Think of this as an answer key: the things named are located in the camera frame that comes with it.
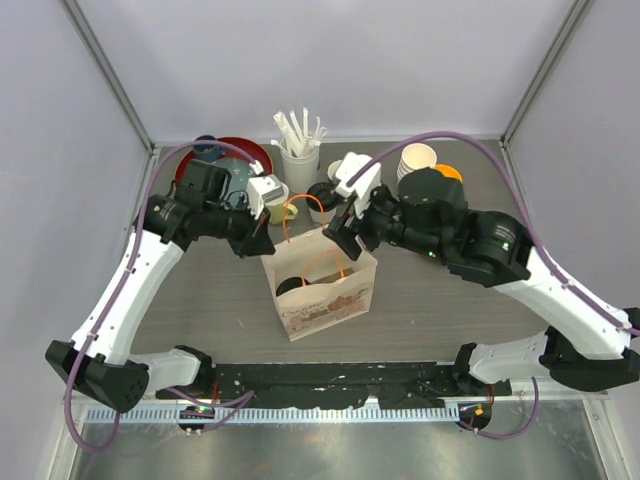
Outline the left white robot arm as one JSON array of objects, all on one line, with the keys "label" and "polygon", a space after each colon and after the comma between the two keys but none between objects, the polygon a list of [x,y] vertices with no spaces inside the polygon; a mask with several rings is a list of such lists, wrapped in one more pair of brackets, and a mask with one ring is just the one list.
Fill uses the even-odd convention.
[{"label": "left white robot arm", "polygon": [[257,173],[244,189],[245,203],[226,198],[231,174],[191,161],[174,193],[154,194],[140,212],[125,254],[96,307],[68,342],[52,341],[45,358],[73,390],[124,414],[147,394],[177,388],[200,399],[214,381],[211,357],[176,346],[134,355],[131,346],[151,301],[190,244],[201,237],[228,241],[240,257],[272,255],[265,199],[281,182]]}]

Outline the brown cardboard cup carrier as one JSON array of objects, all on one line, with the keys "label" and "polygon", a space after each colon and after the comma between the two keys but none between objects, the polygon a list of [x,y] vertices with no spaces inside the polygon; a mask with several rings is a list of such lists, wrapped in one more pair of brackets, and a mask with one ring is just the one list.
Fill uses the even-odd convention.
[{"label": "brown cardboard cup carrier", "polygon": [[354,273],[354,271],[352,269],[347,269],[343,274],[341,274],[340,272],[331,274],[331,275],[327,275],[321,278],[318,278],[316,280],[313,280],[310,282],[310,285],[318,285],[318,284],[332,284],[335,283],[337,281],[346,279],[347,277],[351,276]]}]

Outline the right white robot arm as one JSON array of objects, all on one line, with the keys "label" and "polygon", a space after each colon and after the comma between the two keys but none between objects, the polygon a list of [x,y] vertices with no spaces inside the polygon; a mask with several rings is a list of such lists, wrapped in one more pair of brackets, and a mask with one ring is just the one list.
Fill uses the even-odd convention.
[{"label": "right white robot arm", "polygon": [[434,169],[405,176],[391,193],[374,167],[354,184],[346,168],[336,175],[343,198],[324,234],[352,260],[381,243],[426,255],[464,281],[493,289],[541,317],[547,329],[507,343],[461,346],[451,380],[465,395],[486,384],[549,376],[583,392],[598,392],[639,379],[632,334],[606,314],[636,325],[639,311],[601,300],[585,304],[562,270],[552,271],[527,228],[514,217],[468,207],[462,183]]}]

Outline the printed paper takeout bag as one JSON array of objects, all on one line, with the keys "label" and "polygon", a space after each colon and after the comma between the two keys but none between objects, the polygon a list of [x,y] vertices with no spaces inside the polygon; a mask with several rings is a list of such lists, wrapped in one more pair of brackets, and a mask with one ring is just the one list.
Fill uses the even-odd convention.
[{"label": "printed paper takeout bag", "polygon": [[[306,233],[290,236],[283,226],[285,240],[275,246],[274,255],[261,257],[268,286],[280,322],[290,341],[295,341],[369,311],[378,261],[367,252],[350,260],[323,235],[327,225]],[[308,285],[279,297],[277,286],[290,277],[308,281],[354,273],[332,284]]]}]

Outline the black lid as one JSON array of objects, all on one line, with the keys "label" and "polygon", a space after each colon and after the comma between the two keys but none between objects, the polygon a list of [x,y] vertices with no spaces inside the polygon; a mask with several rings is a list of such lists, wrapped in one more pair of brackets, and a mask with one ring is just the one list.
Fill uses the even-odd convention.
[{"label": "black lid", "polygon": [[306,194],[309,209],[316,212],[320,212],[320,208],[325,212],[333,210],[342,202],[342,197],[335,191],[331,182],[315,183],[309,187]]},{"label": "black lid", "polygon": [[281,295],[284,295],[285,293],[288,293],[292,290],[298,289],[298,288],[302,288],[305,286],[310,285],[311,282],[308,281],[307,279],[303,278],[303,277],[290,277],[287,278],[285,280],[283,280],[276,288],[275,293],[276,296],[279,297]]}]

